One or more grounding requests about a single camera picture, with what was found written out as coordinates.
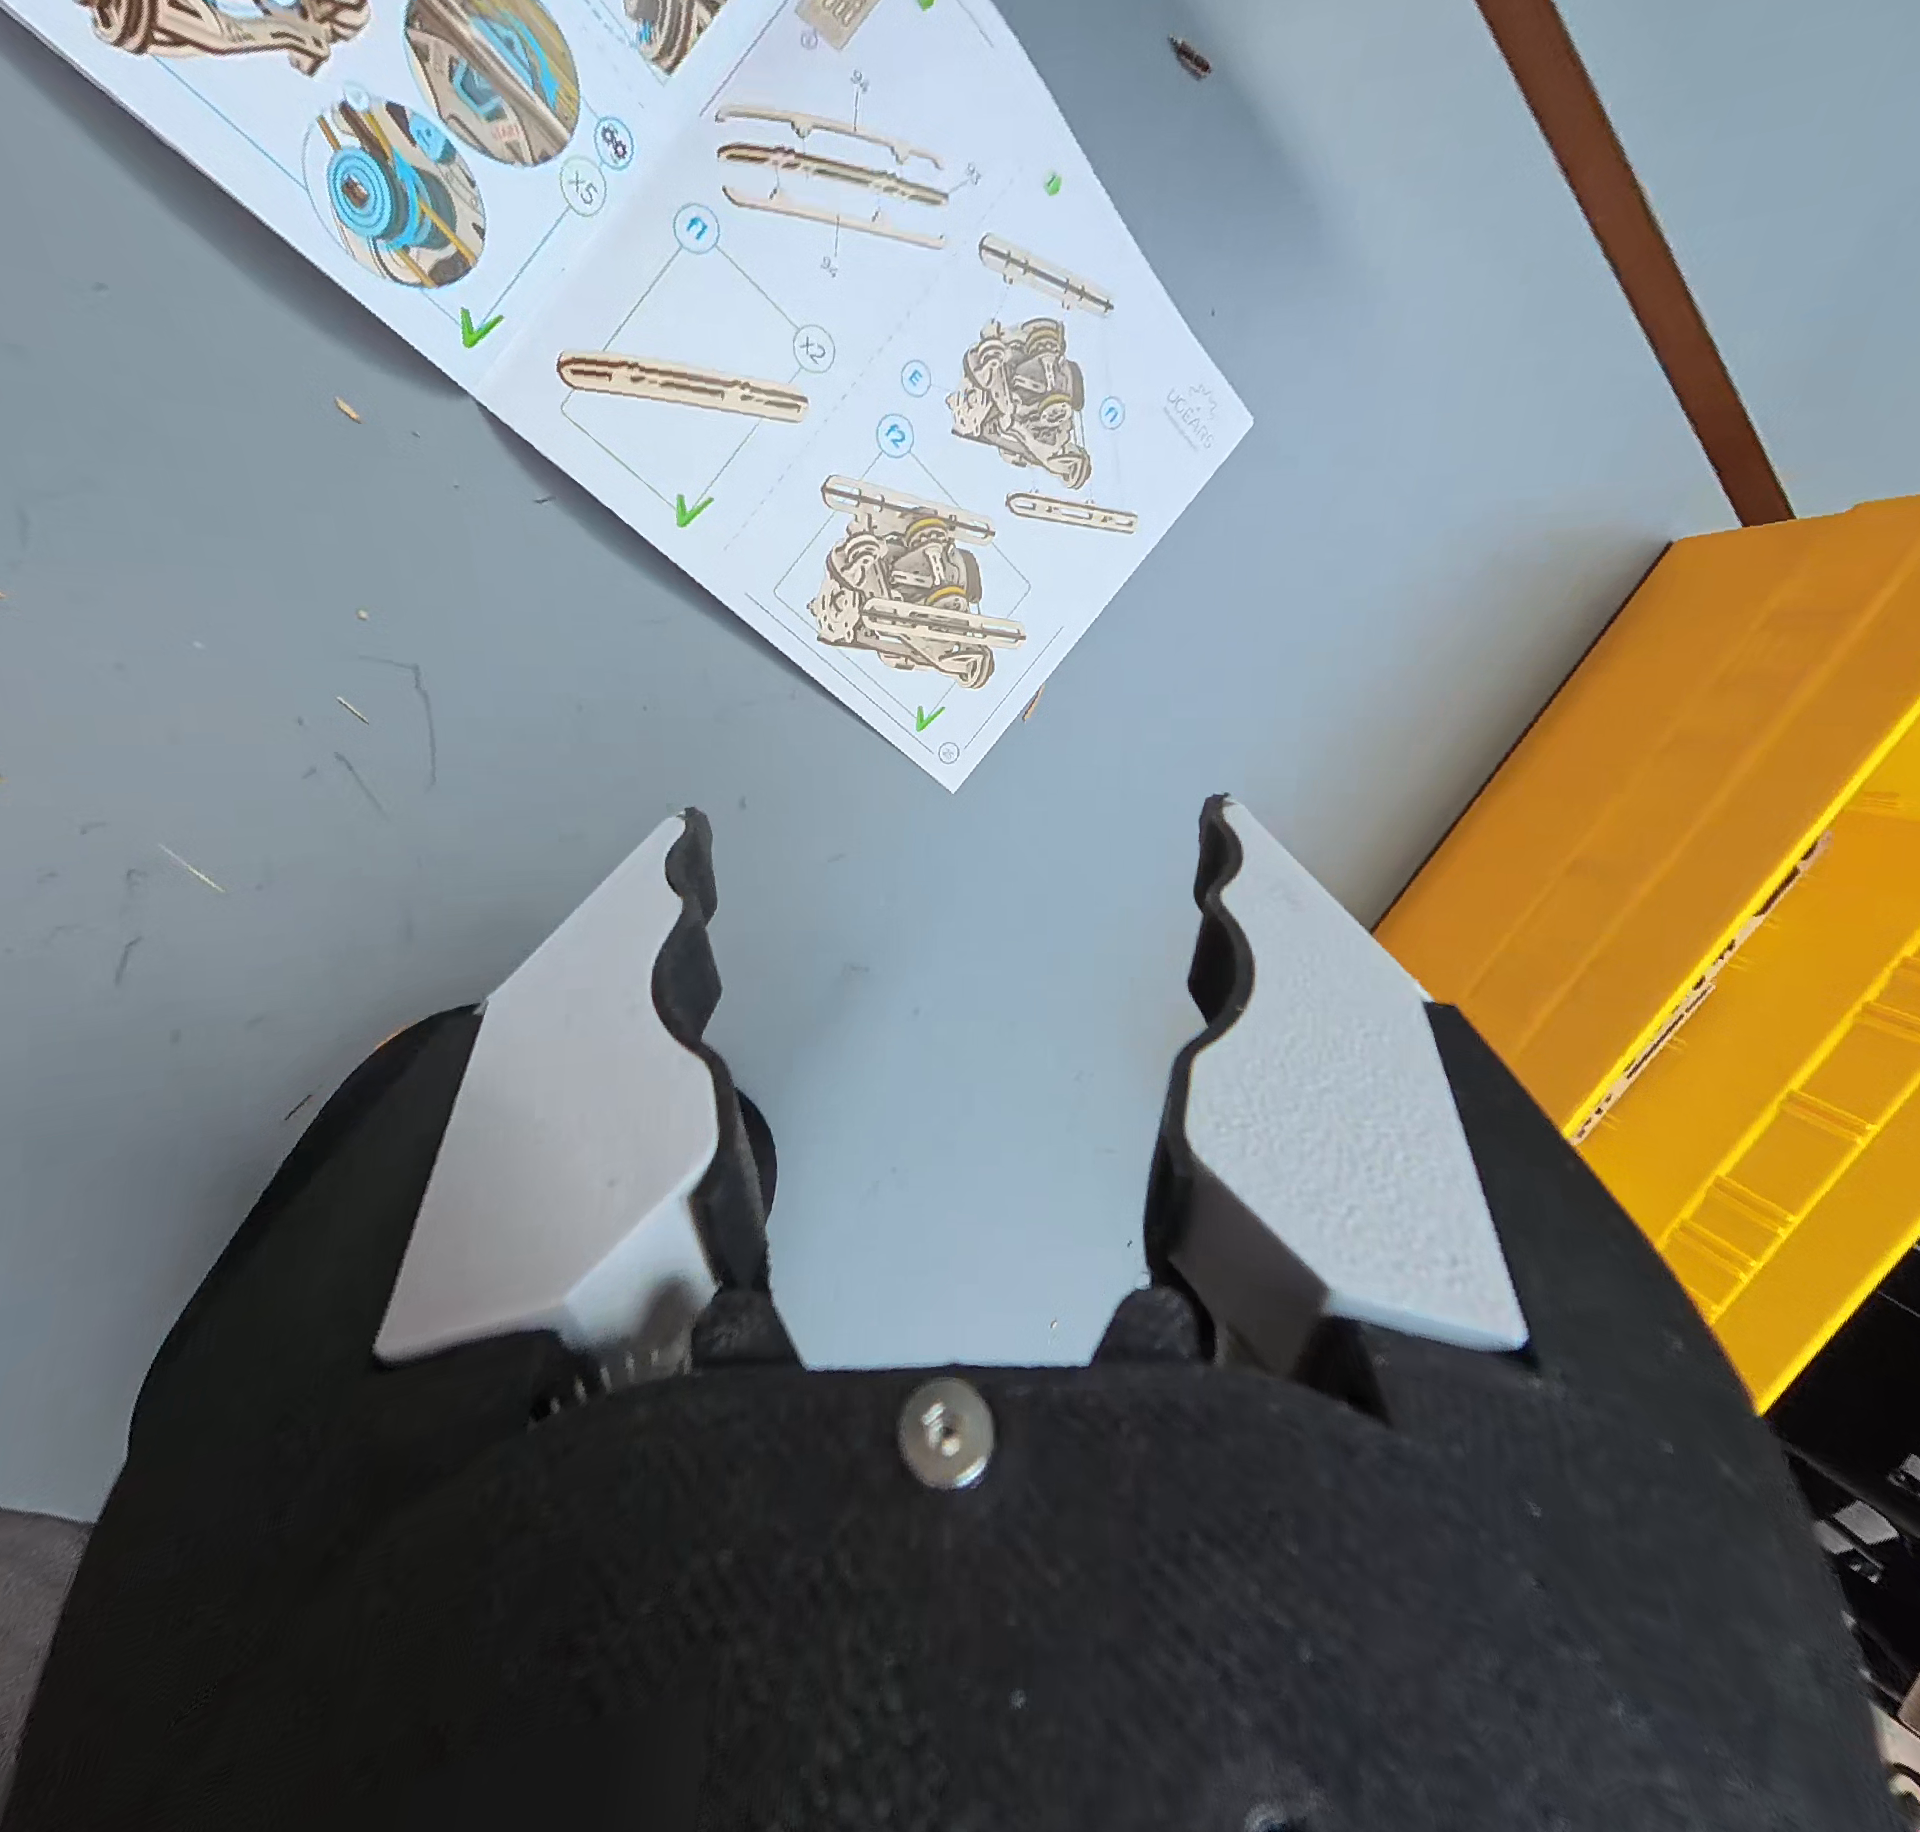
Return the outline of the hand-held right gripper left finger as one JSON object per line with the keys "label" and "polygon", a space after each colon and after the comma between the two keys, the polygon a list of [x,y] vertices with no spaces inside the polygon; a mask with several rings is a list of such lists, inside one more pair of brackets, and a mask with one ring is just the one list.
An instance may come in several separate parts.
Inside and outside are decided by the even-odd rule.
{"label": "hand-held right gripper left finger", "polygon": [[706,1044],[713,912],[710,821],[673,813],[484,1001],[382,1365],[522,1329],[684,1365],[713,1297],[767,1288],[776,1154]]}

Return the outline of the yellow plastic crate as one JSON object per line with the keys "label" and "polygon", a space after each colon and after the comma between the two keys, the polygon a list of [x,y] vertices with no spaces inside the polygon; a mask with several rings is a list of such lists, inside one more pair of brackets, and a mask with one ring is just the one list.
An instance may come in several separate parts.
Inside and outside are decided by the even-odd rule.
{"label": "yellow plastic crate", "polygon": [[1918,498],[1669,543],[1376,936],[1772,1407],[1918,1243]]}

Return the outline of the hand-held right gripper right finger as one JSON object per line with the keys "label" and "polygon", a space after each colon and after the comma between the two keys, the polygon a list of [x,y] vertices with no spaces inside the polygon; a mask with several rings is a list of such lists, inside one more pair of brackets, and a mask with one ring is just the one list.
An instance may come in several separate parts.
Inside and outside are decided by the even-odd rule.
{"label": "hand-held right gripper right finger", "polygon": [[1247,1360],[1324,1320],[1526,1347],[1423,987],[1232,793],[1196,821],[1202,1027],[1172,1058],[1147,1264]]}

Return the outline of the brown wooden strip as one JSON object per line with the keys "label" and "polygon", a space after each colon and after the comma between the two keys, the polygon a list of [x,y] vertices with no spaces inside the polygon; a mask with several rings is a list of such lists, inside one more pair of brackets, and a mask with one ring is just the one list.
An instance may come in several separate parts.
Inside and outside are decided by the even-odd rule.
{"label": "brown wooden strip", "polygon": [[1743,404],[1739,387],[1621,146],[1559,2],[1475,0],[1475,6],[1734,518],[1743,527],[1789,523],[1789,492]]}

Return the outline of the instruction sheet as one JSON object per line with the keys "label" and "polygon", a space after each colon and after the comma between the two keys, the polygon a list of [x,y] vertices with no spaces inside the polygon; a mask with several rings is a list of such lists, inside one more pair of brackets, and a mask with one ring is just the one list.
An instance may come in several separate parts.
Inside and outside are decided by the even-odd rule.
{"label": "instruction sheet", "polygon": [[961,789],[1254,428],[990,0],[2,0]]}

